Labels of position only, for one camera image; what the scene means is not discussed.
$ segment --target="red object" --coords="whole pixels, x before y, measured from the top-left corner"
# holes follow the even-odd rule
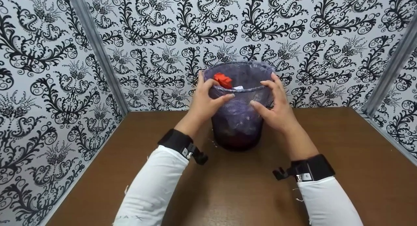
[[[217,82],[219,82],[220,86],[222,86],[223,88],[227,88],[227,89],[232,89],[232,79],[225,76],[222,73],[216,73],[213,76],[213,79]]]

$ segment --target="white sleeve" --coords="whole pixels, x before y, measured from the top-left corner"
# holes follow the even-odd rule
[[[363,226],[335,177],[297,183],[312,226]]]
[[[157,226],[188,160],[164,146],[152,152],[131,183],[113,226]]]

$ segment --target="black damask wallpaper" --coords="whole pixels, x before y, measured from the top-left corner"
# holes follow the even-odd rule
[[[361,109],[417,8],[417,0],[87,2],[131,110],[185,110],[198,70],[234,60],[274,66],[295,107]]]
[[[417,9],[417,0],[87,2],[131,110],[186,110],[198,70],[234,60],[274,66],[294,107],[359,110]],[[122,115],[70,0],[0,0],[0,54],[0,224],[39,225]],[[374,119],[415,155],[414,65]]]
[[[0,224],[39,225],[122,119],[69,0],[0,0]]]
[[[373,120],[417,159],[417,48],[409,56]]]

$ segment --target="brown tabletop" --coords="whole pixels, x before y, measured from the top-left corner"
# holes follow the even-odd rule
[[[304,108],[295,114],[326,155],[365,226],[415,225],[417,168],[350,108]],[[111,225],[156,142],[185,112],[129,113],[48,222],[48,226]],[[210,124],[195,143],[210,157],[184,171],[163,226],[306,226],[294,180],[276,181],[286,167],[282,138],[265,127],[244,153],[216,147]]]

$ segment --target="mesh trash can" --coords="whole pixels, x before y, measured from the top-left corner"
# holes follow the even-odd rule
[[[251,100],[267,106],[271,101],[271,90],[260,84],[271,79],[273,67],[258,62],[229,62],[217,64],[204,71],[204,80],[223,73],[232,79],[232,86],[244,89],[225,89],[213,86],[209,96],[216,99],[234,93],[235,97],[224,104],[211,118],[214,139],[227,150],[245,151],[254,147],[261,137],[263,119],[249,104]]]

